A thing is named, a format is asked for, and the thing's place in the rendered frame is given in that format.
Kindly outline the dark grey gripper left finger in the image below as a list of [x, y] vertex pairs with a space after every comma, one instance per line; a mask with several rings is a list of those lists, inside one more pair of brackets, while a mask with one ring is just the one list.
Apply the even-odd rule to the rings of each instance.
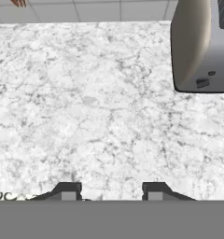
[[35, 196], [35, 200], [81, 201], [82, 184], [80, 182], [60, 182], [52, 191]]

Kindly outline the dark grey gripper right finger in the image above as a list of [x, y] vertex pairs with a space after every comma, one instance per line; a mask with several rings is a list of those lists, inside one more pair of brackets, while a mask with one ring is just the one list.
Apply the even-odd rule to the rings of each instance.
[[189, 196], [171, 190], [165, 182], [144, 182], [142, 191], [143, 201], [192, 201]]

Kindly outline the black and white patterned item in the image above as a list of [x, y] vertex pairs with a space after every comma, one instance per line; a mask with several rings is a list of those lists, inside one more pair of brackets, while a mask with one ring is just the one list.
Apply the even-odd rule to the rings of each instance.
[[22, 194], [13, 192], [2, 192], [0, 191], [0, 201], [28, 201], [35, 196], [32, 194]]

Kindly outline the silver toaster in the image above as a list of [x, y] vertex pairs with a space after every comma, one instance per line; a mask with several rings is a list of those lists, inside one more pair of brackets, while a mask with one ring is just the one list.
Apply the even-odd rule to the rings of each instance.
[[178, 0], [170, 40], [176, 91], [224, 93], [224, 0]]

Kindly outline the brown wooden utensil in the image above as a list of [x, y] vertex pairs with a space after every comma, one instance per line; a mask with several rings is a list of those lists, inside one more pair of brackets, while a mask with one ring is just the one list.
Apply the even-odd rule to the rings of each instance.
[[10, 0], [16, 7], [26, 7], [25, 0]]

